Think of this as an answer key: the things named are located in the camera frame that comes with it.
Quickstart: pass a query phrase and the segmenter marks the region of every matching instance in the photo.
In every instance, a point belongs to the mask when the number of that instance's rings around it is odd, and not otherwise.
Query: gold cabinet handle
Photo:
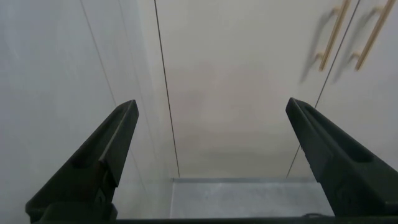
[[[365,45],[362,53],[355,52],[353,54],[354,57],[358,58],[358,61],[356,62],[356,65],[355,65],[355,70],[358,71],[362,67],[363,62],[365,61],[366,57],[368,56],[368,53],[371,50],[373,43],[376,40],[377,36],[379,35],[380,30],[383,27],[384,22],[386,21],[388,14],[391,12],[392,6],[394,5],[395,2],[396,2],[396,0],[388,0],[387,4],[384,7],[375,7],[373,9],[374,11],[380,13],[380,17],[379,17],[379,20],[377,20],[377,23],[374,26],[373,31],[372,31],[368,41],[366,42],[366,45]]]
[[[323,71],[323,69],[325,69],[325,65],[329,59],[331,49],[333,47],[333,44],[335,43],[337,34],[340,31],[341,25],[343,23],[343,20],[346,15],[346,12],[347,12],[350,2],[351,2],[351,0],[344,0],[341,7],[336,7],[333,9],[333,13],[338,13],[338,15],[337,15],[337,19],[335,22],[335,26],[333,27],[333,30],[331,31],[331,35],[330,35],[330,38],[328,41],[328,45],[326,46],[325,52],[320,52],[317,54],[317,57],[321,59],[319,71]]]

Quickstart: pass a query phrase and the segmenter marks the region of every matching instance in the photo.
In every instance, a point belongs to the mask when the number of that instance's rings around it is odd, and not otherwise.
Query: cabinet
[[[286,103],[315,106],[357,3],[156,1],[180,176],[285,177],[299,146]]]
[[[317,110],[395,169],[398,169],[398,5],[392,7],[362,67],[363,52],[387,1],[362,0],[331,68]]]

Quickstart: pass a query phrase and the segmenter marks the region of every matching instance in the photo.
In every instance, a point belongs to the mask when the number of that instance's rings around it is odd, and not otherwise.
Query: gray surface
[[[333,215],[316,182],[174,183],[171,218],[297,217]]]

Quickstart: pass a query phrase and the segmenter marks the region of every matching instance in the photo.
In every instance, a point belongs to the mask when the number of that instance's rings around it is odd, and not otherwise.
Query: brass handle
[[[386,21],[388,14],[391,12],[392,6],[394,5],[395,2],[396,2],[396,0],[388,0],[387,4],[384,7],[375,7],[373,9],[374,11],[380,13],[380,17],[379,17],[379,20],[377,20],[377,23],[374,26],[373,31],[372,31],[368,41],[366,42],[366,45],[365,45],[362,53],[355,52],[353,54],[354,57],[358,58],[358,61],[356,62],[356,65],[355,65],[355,70],[358,71],[362,67],[363,62],[365,61],[366,57],[368,56],[368,53],[371,50],[373,43],[376,40],[377,36],[379,35],[380,30],[383,27],[384,22]]]
[[[321,64],[319,66],[319,71],[323,71],[325,69],[325,65],[329,59],[329,55],[331,52],[331,49],[333,48],[333,44],[335,44],[335,40],[337,37],[338,32],[340,31],[341,25],[343,23],[344,17],[346,15],[349,3],[351,0],[344,0],[343,5],[341,7],[336,7],[333,9],[333,13],[338,13],[337,19],[335,22],[335,26],[333,27],[333,30],[331,31],[331,35],[328,41],[328,45],[326,46],[325,52],[320,52],[317,54],[318,58],[321,58]]]

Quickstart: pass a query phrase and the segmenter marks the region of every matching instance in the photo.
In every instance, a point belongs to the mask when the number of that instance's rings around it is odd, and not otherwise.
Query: cabinet door
[[[290,97],[318,99],[357,1],[319,71],[343,1],[157,1],[181,177],[285,177]]]
[[[357,71],[353,52],[363,51],[387,1],[363,0],[353,16],[317,109],[370,151],[398,169],[398,5]]]

